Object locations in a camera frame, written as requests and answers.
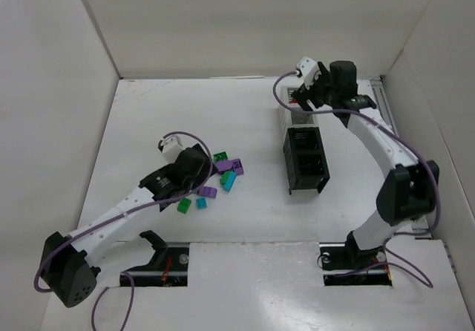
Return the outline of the small teal square lego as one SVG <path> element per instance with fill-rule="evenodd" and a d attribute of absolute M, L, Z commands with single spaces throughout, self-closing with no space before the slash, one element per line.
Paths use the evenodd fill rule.
<path fill-rule="evenodd" d="M 207 204 L 206 198 L 204 198 L 204 197 L 197 198 L 196 199 L 196 207 L 197 207 L 198 210 L 207 209 L 208 204 Z"/>

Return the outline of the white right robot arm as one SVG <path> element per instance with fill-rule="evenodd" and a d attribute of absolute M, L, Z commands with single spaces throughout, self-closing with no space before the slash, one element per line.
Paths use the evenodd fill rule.
<path fill-rule="evenodd" d="M 345 242 L 346 268 L 364 268 L 384 243 L 412 220 L 434 213 L 434 220 L 439 221 L 439 167 L 397 137 L 375 101 L 358 92 L 353 62 L 335 61 L 326 67 L 305 56 L 297 63 L 296 74 L 303 83 L 292 97 L 301 110 L 323 114 L 322 106 L 329 106 L 330 113 L 359 138 L 384 176 L 376 210 Z"/>

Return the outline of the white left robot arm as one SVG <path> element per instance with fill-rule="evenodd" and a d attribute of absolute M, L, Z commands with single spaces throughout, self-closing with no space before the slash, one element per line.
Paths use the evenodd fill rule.
<path fill-rule="evenodd" d="M 103 258 L 141 221 L 195 193 L 216 173 L 204 142 L 177 149 L 174 161 L 141 179 L 132 192 L 93 222 L 44 242 L 33 279 L 37 292 L 53 293 L 67 308 L 82 303 L 105 275 Z"/>

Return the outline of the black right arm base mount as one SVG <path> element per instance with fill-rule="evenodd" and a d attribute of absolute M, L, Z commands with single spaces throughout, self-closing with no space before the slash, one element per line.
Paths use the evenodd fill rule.
<path fill-rule="evenodd" d="M 381 247 L 356 252 L 346 243 L 320 243 L 317 263 L 324 286 L 392 286 Z"/>

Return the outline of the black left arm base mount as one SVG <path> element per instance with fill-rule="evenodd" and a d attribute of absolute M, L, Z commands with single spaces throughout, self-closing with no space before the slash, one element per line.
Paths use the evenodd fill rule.
<path fill-rule="evenodd" d="M 167 243 L 158 234 L 148 230 L 140 233 L 140 242 L 154 251 L 147 263 L 141 263 L 126 272 L 138 287 L 188 286 L 189 243 Z"/>

